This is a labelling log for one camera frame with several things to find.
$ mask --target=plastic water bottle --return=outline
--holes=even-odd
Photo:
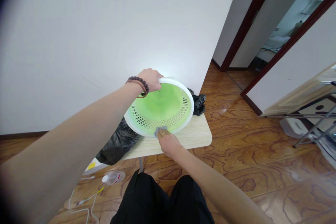
[[[112,171],[103,177],[102,182],[107,185],[118,184],[124,180],[125,176],[123,171]]]

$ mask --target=finger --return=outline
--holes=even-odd
[[[159,140],[162,138],[162,134],[160,133],[160,131],[158,131],[158,132],[156,133],[156,136],[157,136],[157,138],[158,138]]]
[[[161,136],[164,136],[166,133],[163,131],[163,129],[159,130],[159,133],[161,134]]]
[[[166,135],[170,135],[170,132],[166,129],[163,130],[165,132]]]

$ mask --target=yellow object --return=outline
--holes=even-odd
[[[103,188],[101,188],[97,193],[100,193],[102,190],[104,189],[104,187]]]
[[[87,169],[90,170],[90,169],[94,168],[95,166],[96,166],[96,163],[92,161],[92,162],[89,164],[89,166],[87,167]]]

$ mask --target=hand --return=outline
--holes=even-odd
[[[163,153],[171,158],[173,158],[179,150],[184,149],[177,137],[165,129],[159,130],[157,138],[159,139]]]
[[[144,69],[138,74],[138,77],[146,81],[149,92],[154,92],[161,89],[161,84],[159,83],[159,78],[163,77],[158,71],[152,68]]]

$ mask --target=black plastic bag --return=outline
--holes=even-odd
[[[96,158],[100,163],[114,165],[135,145],[139,138],[140,135],[127,125],[125,118],[122,118],[118,128]]]
[[[201,114],[204,113],[205,111],[205,94],[201,94],[201,95],[194,95],[194,91],[192,91],[191,89],[188,88],[188,90],[190,91],[193,99],[194,99],[194,113],[193,115],[196,116],[200,116]]]

